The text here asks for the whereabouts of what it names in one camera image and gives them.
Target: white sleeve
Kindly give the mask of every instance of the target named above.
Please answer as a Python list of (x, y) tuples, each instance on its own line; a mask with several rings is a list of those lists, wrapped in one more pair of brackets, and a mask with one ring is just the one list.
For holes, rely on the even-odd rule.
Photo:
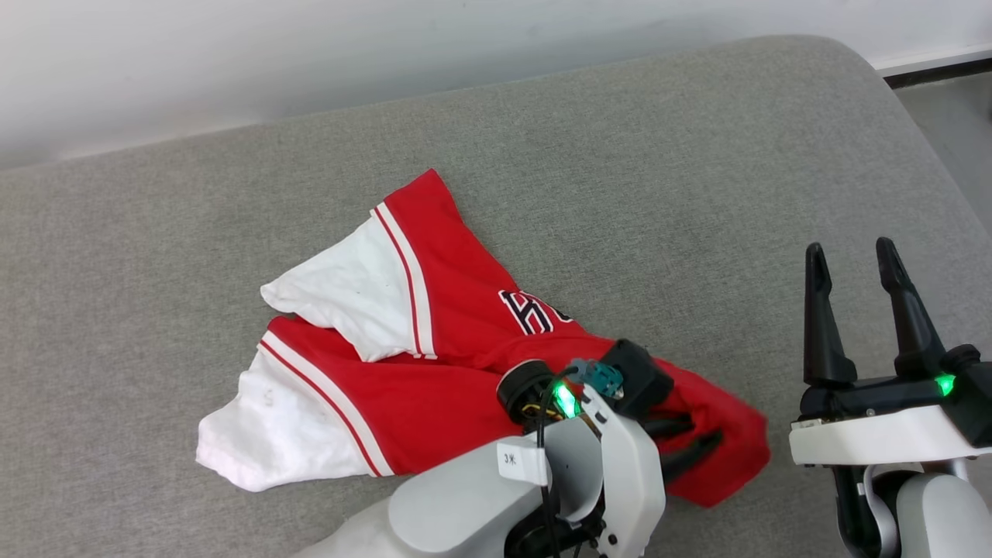
[(279, 312), (338, 330), (365, 362), (417, 352), (406, 267), (375, 215), (263, 286), (262, 298)]
[(340, 417), (261, 349), (238, 378), (237, 396), (200, 421), (196, 462), (253, 492), (372, 475)]

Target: green led light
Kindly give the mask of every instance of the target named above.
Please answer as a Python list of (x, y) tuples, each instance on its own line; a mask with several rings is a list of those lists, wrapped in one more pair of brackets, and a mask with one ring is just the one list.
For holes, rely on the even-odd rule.
[(563, 383), (560, 383), (555, 388), (555, 403), (558, 404), (558, 409), (561, 409), (561, 412), (564, 413), (566, 418), (575, 418), (578, 416), (578, 413), (582, 412), (575, 396), (571, 394), (568, 386)]
[(940, 391), (942, 391), (944, 395), (947, 395), (948, 393), (950, 393), (951, 389), (954, 389), (954, 376), (950, 374), (937, 376), (936, 378), (933, 379), (933, 381), (935, 381), (936, 384), (940, 386)]

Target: black cable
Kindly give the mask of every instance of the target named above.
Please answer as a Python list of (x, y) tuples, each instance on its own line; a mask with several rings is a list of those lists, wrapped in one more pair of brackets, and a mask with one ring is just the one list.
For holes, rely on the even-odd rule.
[[(538, 448), (545, 446), (545, 423), (548, 422), (548, 405), (552, 401), (552, 393), (558, 387), (558, 381), (568, 371), (568, 368), (555, 374), (551, 383), (545, 388), (545, 393), (541, 397), (541, 410), (538, 412)], [(561, 551), (558, 549), (558, 538), (555, 536), (555, 513), (552, 511), (551, 496), (548, 494), (548, 487), (541, 487), (541, 506), (545, 511), (545, 529), (552, 542), (552, 557), (561, 558)]]

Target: red and white stripe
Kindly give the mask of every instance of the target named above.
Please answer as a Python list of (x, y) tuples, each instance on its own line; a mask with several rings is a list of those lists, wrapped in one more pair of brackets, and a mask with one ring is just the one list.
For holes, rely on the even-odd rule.
[(374, 475), (386, 477), (394, 474), (368, 423), (337, 384), (272, 332), (266, 332), (262, 337), (259, 350), (271, 356), (284, 372), (303, 380), (341, 417)]
[(414, 347), (417, 350), (414, 356), (437, 358), (434, 353), (434, 333), (431, 328), (431, 301), (428, 298), (428, 288), (424, 281), (424, 270), (421, 269), (417, 254), (385, 202), (372, 209), (372, 213), (382, 223), (386, 233), (389, 234), (389, 238), (396, 248), (396, 253), (400, 255), (400, 260), (407, 272)]

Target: gray fabric surface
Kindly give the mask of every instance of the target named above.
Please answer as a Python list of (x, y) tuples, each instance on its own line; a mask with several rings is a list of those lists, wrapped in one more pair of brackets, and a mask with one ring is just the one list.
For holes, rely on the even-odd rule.
[(992, 231), (992, 71), (906, 87), (896, 96)]
[[(772, 464), (670, 501), (648, 556), (840, 556), (791, 463), (803, 254), (864, 374), (895, 338), (894, 237), (948, 346), (992, 350), (992, 240), (883, 81), (812, 38), (721, 48), (0, 175), (0, 554), (285, 556), (400, 480), (241, 491), (193, 462), (273, 316), (258, 286), (427, 167), (523, 288), (765, 412)], [(986, 497), (992, 471), (972, 466)]]

